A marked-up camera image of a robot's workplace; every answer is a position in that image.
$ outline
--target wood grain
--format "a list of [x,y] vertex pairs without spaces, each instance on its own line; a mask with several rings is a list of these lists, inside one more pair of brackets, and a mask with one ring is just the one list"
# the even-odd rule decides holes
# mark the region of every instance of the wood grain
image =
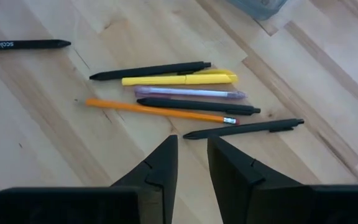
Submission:
[[[135,103],[97,72],[210,61],[236,72],[242,123],[303,118],[286,133],[225,140],[307,184],[358,183],[358,0],[290,1],[256,22],[221,0],[0,0],[0,40],[66,39],[60,50],[0,52],[0,190],[106,186],[168,135],[220,124],[99,110],[75,99]],[[221,223],[206,140],[179,139],[174,223]]]

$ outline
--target yellow highlighter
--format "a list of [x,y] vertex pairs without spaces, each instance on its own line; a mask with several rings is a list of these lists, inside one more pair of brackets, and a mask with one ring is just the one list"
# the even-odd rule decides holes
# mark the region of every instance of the yellow highlighter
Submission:
[[195,85],[233,83],[237,75],[229,70],[203,70],[190,75],[123,78],[122,85]]

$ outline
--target black object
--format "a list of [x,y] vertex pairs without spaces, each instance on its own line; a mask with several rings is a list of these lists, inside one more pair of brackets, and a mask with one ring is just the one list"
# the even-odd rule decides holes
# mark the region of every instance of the black object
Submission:
[[249,133],[256,131],[270,131],[279,132],[279,131],[291,131],[293,127],[303,124],[302,119],[284,119],[279,121],[267,121],[254,124],[243,124],[237,126],[230,126],[224,128],[213,128],[205,129],[201,131],[192,131],[183,136],[185,139],[203,139],[208,138],[210,135],[217,136],[227,136],[231,134],[240,134],[240,133]]
[[178,108],[178,109],[190,109],[190,110],[205,110],[205,111],[222,111],[227,114],[239,114],[239,115],[252,115],[254,113],[260,113],[259,108],[246,105],[233,105],[227,103],[210,103],[201,101],[190,100],[171,100],[164,98],[142,98],[137,100],[138,103],[145,106],[154,106],[160,108]]
[[171,223],[178,140],[169,136],[111,187],[16,188],[0,192],[0,224]]
[[303,185],[217,136],[209,172],[226,224],[358,223],[358,185]]
[[0,41],[0,50],[59,49],[69,45],[65,40],[4,40]]
[[209,68],[210,62],[189,62],[189,63],[178,63],[172,65],[159,65],[144,68],[130,68],[125,70],[111,71],[111,72],[100,72],[90,76],[90,80],[104,81],[120,79],[125,77],[142,77],[149,75],[160,75],[164,73],[177,73],[179,75],[189,74],[200,71],[204,68]]

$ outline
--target plastic container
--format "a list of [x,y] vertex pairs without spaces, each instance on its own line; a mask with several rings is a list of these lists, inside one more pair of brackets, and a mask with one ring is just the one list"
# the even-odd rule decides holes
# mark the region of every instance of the plastic container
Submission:
[[266,20],[276,14],[287,0],[227,0],[253,19]]

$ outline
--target purple pen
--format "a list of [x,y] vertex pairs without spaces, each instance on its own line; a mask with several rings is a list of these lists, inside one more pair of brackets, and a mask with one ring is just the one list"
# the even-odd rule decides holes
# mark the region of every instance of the purple pen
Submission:
[[169,98],[172,95],[180,96],[208,96],[230,99],[245,98],[246,94],[240,91],[217,91],[217,90],[195,90],[181,88],[164,88],[154,86],[136,86],[135,94],[138,97],[154,96],[160,98]]

